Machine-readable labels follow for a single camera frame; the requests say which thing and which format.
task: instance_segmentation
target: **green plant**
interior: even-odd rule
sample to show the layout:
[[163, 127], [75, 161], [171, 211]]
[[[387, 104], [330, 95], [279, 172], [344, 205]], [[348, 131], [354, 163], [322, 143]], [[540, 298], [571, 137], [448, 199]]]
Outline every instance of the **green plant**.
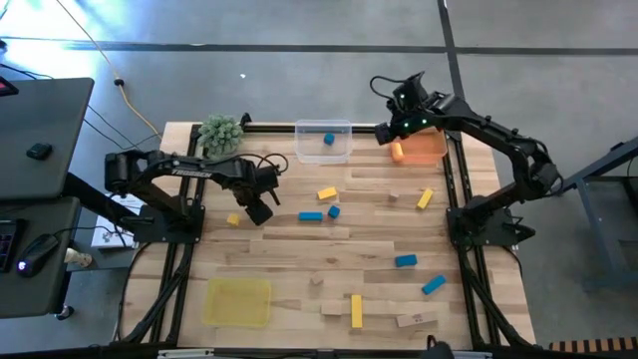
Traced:
[[210, 115], [199, 128], [199, 142], [207, 156], [216, 159], [237, 151], [243, 130], [232, 116]]

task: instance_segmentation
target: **gray floor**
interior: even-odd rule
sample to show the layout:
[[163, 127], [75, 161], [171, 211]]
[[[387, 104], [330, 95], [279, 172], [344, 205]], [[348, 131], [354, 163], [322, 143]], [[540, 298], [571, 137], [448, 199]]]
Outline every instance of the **gray floor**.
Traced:
[[[64, 3], [97, 40], [444, 45], [436, 0]], [[630, 0], [448, 0], [447, 5], [457, 46], [638, 47], [638, 40], [628, 36], [638, 30], [638, 3]], [[85, 40], [53, 1], [13, 1], [0, 20], [3, 36]], [[96, 110], [134, 141], [151, 134], [125, 107], [99, 53], [64, 50], [54, 41], [8, 43], [6, 64], [54, 77], [92, 77]], [[388, 114], [368, 89], [374, 75], [402, 78], [426, 70], [429, 90], [452, 90], [445, 54], [109, 52], [109, 57], [127, 81], [133, 103], [159, 128], [166, 121], [243, 112], [256, 121], [379, 123]], [[460, 56], [459, 62], [472, 106], [543, 140], [566, 176], [638, 135], [635, 57]], [[0, 76], [19, 79], [7, 71]], [[87, 120], [126, 145], [93, 114]], [[156, 146], [157, 141], [145, 144], [146, 149]], [[101, 158], [116, 150], [84, 127], [72, 171], [102, 188]], [[501, 181], [510, 180], [507, 159], [496, 156], [496, 165]], [[638, 292], [582, 290], [581, 280], [599, 272], [599, 260], [575, 192], [514, 211], [538, 233], [520, 247], [538, 343], [636, 335]], [[2, 320], [0, 352], [108, 343], [123, 280], [122, 272], [74, 274], [67, 301], [78, 310], [75, 318]]]

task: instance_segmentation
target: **yellow tray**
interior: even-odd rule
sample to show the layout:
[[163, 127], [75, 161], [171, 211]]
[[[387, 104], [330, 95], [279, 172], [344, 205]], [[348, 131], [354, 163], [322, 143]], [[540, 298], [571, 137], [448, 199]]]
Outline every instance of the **yellow tray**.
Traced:
[[203, 307], [206, 325], [263, 327], [270, 316], [270, 281], [213, 278]]

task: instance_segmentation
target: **transparent bin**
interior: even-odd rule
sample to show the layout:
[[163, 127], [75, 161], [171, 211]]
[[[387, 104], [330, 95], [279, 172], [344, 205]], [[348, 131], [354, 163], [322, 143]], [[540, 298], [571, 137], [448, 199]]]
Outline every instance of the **transparent bin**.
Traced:
[[[326, 134], [335, 136], [332, 145], [324, 144]], [[345, 164], [352, 152], [352, 125], [347, 120], [299, 120], [295, 152], [302, 164]]]
[[401, 163], [406, 165], [434, 165], [448, 152], [446, 134], [436, 128], [419, 131], [395, 142], [401, 144], [404, 155]]

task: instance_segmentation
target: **white cable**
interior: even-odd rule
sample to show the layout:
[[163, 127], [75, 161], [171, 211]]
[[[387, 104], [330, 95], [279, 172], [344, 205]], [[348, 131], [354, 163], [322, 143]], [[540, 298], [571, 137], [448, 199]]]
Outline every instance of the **white cable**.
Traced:
[[96, 49], [98, 49], [100, 54], [102, 54], [102, 57], [107, 61], [107, 64], [109, 64], [109, 68], [111, 69], [111, 72], [113, 73], [113, 77], [116, 79], [116, 86], [118, 88], [120, 88], [120, 93], [122, 94], [122, 98], [124, 99], [124, 102], [127, 104], [129, 109], [131, 109], [131, 111], [133, 111], [133, 113], [136, 114], [136, 116], [138, 116], [138, 118], [140, 118], [140, 120], [144, 121], [144, 123], [151, 130], [153, 130], [153, 132], [161, 139], [161, 134], [160, 134], [160, 132], [158, 132], [158, 129], [156, 129], [156, 127], [153, 126], [153, 124], [149, 120], [147, 120], [147, 118], [145, 118], [142, 114], [140, 114], [140, 112], [133, 105], [131, 105], [131, 102], [129, 101], [129, 98], [127, 97], [127, 93], [124, 91], [124, 80], [122, 80], [122, 78], [120, 77], [120, 74], [118, 74], [118, 71], [116, 70], [115, 66], [113, 66], [113, 63], [111, 63], [111, 60], [109, 60], [109, 58], [104, 53], [104, 51], [102, 51], [102, 48], [100, 47], [100, 45], [98, 45], [98, 43], [93, 39], [93, 37], [91, 37], [89, 32], [87, 30], [85, 30], [84, 27], [82, 27], [82, 25], [80, 25], [78, 20], [76, 20], [76, 18], [73, 17], [73, 15], [71, 15], [71, 12], [69, 12], [69, 10], [67, 10], [67, 8], [60, 2], [60, 0], [56, 0], [56, 1], [62, 7], [62, 9], [69, 15], [71, 20], [73, 20], [73, 22], [75, 22], [76, 25], [78, 25], [78, 27], [85, 33], [85, 35], [87, 35], [89, 40], [91, 40], [93, 45], [95, 45]]

